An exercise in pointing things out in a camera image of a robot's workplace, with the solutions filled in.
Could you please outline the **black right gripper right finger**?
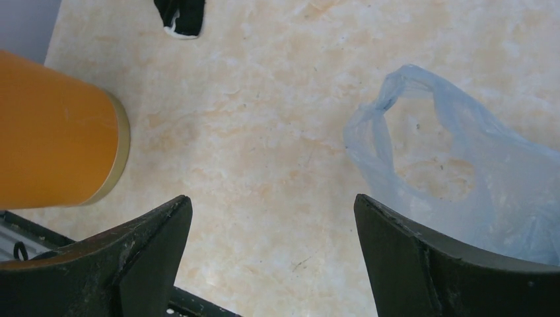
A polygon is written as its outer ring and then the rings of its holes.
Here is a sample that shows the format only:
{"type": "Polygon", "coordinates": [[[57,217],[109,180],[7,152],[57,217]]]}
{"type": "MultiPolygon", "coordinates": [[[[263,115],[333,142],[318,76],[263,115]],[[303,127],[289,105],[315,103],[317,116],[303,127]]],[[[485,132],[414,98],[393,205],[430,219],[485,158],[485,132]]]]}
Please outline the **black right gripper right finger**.
{"type": "Polygon", "coordinates": [[[365,194],[354,214],[379,316],[559,315],[557,266],[460,242],[365,194]]]}

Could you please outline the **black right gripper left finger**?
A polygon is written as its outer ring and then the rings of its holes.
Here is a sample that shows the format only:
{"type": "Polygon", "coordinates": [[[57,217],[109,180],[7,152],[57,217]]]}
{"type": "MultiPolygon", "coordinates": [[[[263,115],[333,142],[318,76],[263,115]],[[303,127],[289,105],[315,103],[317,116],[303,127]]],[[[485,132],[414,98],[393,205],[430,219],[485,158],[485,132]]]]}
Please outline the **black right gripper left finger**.
{"type": "Polygon", "coordinates": [[[163,316],[192,221],[180,195],[26,261],[1,263],[2,316],[163,316]]]}

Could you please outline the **translucent blue plastic bag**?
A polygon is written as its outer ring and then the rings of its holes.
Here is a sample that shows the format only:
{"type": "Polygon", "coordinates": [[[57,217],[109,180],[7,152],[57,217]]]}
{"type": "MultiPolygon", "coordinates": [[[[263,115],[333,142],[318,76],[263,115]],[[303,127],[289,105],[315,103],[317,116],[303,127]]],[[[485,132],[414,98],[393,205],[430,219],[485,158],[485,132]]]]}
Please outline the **translucent blue plastic bag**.
{"type": "Polygon", "coordinates": [[[526,140],[450,81],[388,74],[343,130],[372,197],[466,244],[559,264],[559,153],[526,140]]]}

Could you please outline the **orange trash bin gold rim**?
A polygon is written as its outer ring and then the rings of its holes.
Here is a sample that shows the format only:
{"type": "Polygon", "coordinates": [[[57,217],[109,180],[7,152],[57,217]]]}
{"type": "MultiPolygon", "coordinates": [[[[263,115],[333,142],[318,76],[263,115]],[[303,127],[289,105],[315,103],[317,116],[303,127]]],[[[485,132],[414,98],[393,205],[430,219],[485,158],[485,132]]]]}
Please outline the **orange trash bin gold rim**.
{"type": "Polygon", "coordinates": [[[110,92],[1,52],[1,208],[89,205],[115,187],[130,124],[110,92]]]}

